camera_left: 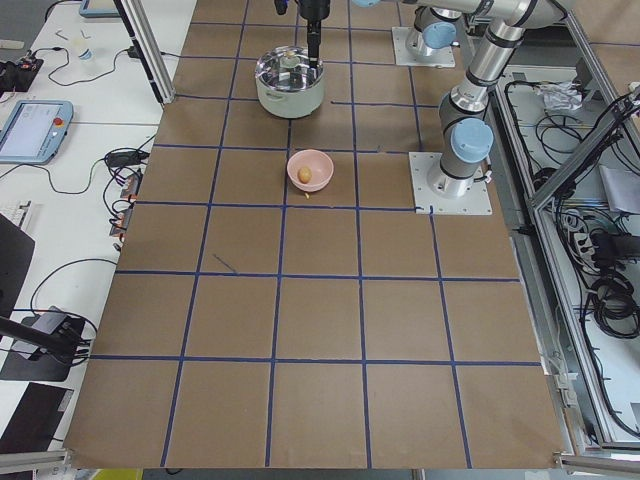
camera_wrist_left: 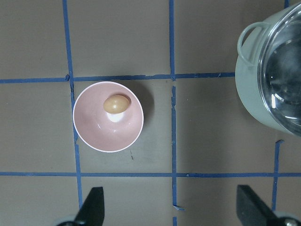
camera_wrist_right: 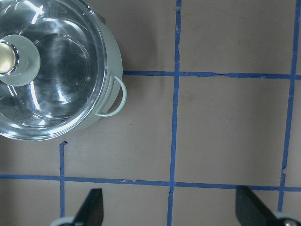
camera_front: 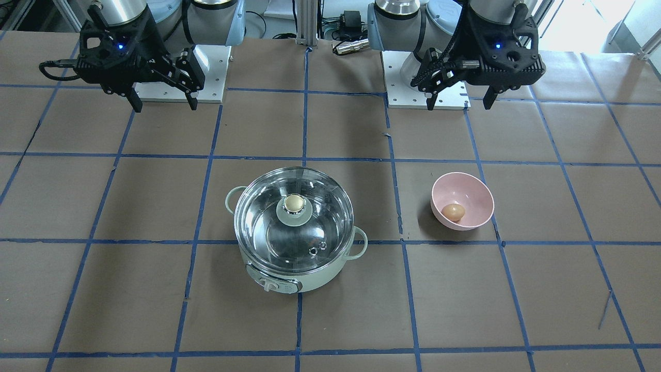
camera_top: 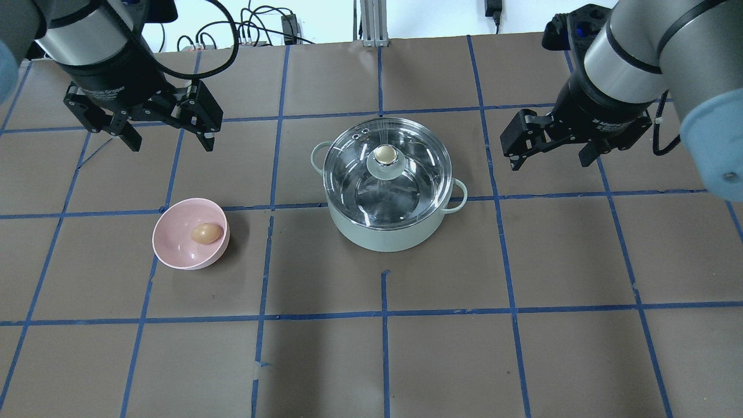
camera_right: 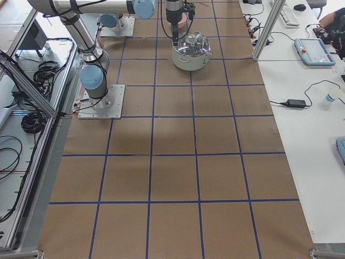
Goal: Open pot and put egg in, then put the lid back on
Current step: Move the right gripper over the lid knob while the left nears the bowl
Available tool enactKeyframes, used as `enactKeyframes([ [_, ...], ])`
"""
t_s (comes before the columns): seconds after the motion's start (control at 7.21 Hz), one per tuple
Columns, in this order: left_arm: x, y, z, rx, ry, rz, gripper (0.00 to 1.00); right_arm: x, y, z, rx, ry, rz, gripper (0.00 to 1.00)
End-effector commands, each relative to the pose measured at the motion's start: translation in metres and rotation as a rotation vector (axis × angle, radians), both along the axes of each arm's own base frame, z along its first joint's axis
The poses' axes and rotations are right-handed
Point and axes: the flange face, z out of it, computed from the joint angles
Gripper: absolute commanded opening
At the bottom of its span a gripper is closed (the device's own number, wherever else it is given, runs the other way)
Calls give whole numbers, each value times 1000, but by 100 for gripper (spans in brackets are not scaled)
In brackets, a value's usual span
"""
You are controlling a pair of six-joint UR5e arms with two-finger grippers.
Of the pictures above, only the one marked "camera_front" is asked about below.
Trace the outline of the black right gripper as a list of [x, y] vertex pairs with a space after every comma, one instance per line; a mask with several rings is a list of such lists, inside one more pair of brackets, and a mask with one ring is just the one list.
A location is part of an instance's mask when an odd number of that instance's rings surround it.
[[89, 5], [74, 71], [86, 83], [126, 97], [135, 113], [142, 99], [135, 83], [163, 82], [183, 91], [192, 111], [205, 75], [191, 48], [171, 57], [147, 5]]

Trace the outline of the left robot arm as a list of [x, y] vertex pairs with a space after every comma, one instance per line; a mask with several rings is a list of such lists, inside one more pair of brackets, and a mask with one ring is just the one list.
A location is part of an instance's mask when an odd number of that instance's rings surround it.
[[408, 52], [409, 88], [427, 109], [440, 92], [465, 82], [484, 86], [490, 109], [499, 94], [536, 83], [547, 71], [539, 54], [534, 1], [375, 1], [368, 7], [370, 47]]

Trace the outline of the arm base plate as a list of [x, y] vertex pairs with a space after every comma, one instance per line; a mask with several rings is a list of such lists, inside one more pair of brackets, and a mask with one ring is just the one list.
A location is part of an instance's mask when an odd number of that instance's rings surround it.
[[[197, 45], [194, 55], [205, 75], [204, 88], [195, 95], [198, 103], [222, 103], [232, 47]], [[144, 102], [186, 103], [184, 92], [163, 82], [136, 83], [135, 91]]]
[[[418, 71], [419, 61], [411, 52], [383, 51], [383, 77], [387, 88], [388, 104], [400, 109], [427, 109], [427, 98], [411, 87]], [[434, 110], [463, 110], [470, 108], [465, 83], [459, 82], [437, 95]]]

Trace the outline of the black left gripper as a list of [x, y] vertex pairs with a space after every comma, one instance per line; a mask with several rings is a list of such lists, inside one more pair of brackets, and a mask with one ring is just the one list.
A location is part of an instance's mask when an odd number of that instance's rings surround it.
[[455, 31], [444, 49], [429, 48], [411, 86], [426, 94], [433, 111], [440, 91], [466, 82], [486, 86], [482, 105], [493, 107], [508, 89], [533, 85], [547, 71], [539, 53], [534, 3], [461, 3]]

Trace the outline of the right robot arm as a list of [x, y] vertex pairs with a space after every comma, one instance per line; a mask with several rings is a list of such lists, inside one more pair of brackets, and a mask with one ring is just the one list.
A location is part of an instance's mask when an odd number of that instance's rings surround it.
[[73, 71], [139, 113], [137, 83], [165, 83], [192, 110], [207, 77], [199, 45], [233, 47], [245, 38], [243, 1], [81, 1], [87, 20]]

